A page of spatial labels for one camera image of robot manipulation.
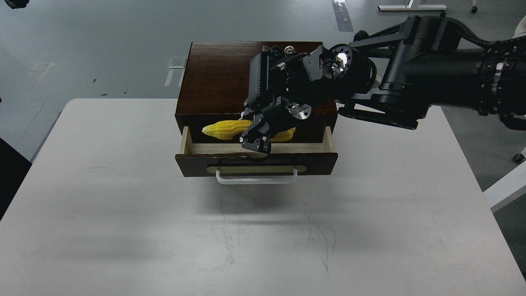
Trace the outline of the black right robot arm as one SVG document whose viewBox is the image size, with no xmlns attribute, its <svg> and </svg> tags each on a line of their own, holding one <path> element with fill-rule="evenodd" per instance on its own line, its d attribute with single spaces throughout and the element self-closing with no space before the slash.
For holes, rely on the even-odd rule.
<svg viewBox="0 0 526 296">
<path fill-rule="evenodd" d="M 348 44 L 310 53 L 263 47 L 250 63 L 242 147 L 269 154 L 271 139 L 303 125 L 328 99 L 346 118 L 414 130 L 432 105 L 496 115 L 525 130 L 525 36 L 486 41 L 445 16 L 410 16 Z"/>
</svg>

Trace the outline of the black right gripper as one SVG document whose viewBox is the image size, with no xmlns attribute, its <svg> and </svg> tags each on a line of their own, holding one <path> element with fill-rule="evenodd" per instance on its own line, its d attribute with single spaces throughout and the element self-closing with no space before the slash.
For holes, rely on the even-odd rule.
<svg viewBox="0 0 526 296">
<path fill-rule="evenodd" d="M 286 53 L 264 46 L 250 62 L 249 94 L 245 101 L 254 121 L 242 133 L 242 148 L 271 153 L 271 138 L 312 116 L 325 105 L 334 82 L 331 71 L 337 53 L 318 46 L 311 53 Z"/>
</svg>

